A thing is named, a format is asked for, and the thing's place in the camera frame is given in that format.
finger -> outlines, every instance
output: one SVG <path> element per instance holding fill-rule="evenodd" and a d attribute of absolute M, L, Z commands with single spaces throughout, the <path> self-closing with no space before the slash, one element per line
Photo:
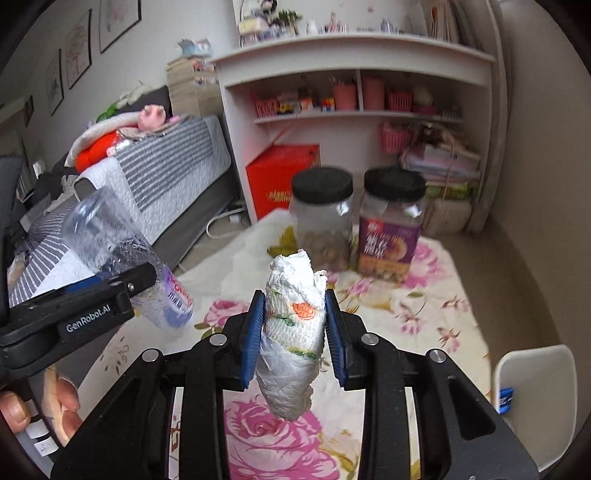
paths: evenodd
<path fill-rule="evenodd" d="M 0 393 L 0 411 L 13 433 L 23 432 L 31 421 L 27 406 L 13 392 Z"/>
<path fill-rule="evenodd" d="M 56 394 L 58 401 L 66 408 L 66 410 L 80 410 L 78 391 L 67 379 L 60 378 L 57 381 Z"/>
<path fill-rule="evenodd" d="M 72 438 L 77 430 L 82 425 L 82 419 L 74 411 L 66 410 L 64 416 L 61 419 L 64 427 L 64 432 L 68 438 Z"/>

black lid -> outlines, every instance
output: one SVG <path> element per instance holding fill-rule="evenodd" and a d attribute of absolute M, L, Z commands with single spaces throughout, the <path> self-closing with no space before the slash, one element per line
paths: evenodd
<path fill-rule="evenodd" d="M 353 177 L 340 168 L 308 168 L 291 179 L 291 191 L 296 199 L 312 205 L 342 202 L 353 195 Z"/>
<path fill-rule="evenodd" d="M 398 167 L 372 168 L 365 172 L 365 190 L 392 202 L 416 202 L 425 196 L 425 179 Z"/>

crumpled paper towel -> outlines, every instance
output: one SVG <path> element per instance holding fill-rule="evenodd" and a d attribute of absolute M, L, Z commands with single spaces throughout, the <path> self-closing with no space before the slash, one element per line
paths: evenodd
<path fill-rule="evenodd" d="M 294 421 L 311 405 L 324 348 L 326 272 L 303 250 L 271 263 L 256 378 L 271 413 Z"/>

crushed plastic bottle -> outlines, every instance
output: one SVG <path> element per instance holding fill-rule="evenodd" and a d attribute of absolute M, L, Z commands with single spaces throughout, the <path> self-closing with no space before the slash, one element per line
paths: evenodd
<path fill-rule="evenodd" d="M 133 297 L 132 304 L 156 326 L 179 329 L 193 315 L 193 299 L 138 230 L 125 206 L 108 187 L 82 200 L 65 219 L 61 235 L 66 245 L 102 278 L 149 262 L 156 284 Z"/>

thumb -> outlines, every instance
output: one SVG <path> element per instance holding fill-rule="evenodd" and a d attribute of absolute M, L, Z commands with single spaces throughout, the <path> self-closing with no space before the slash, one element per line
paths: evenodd
<path fill-rule="evenodd" d="M 13 392 L 0 392 L 0 411 L 13 433 L 22 432 L 31 421 L 27 406 Z"/>

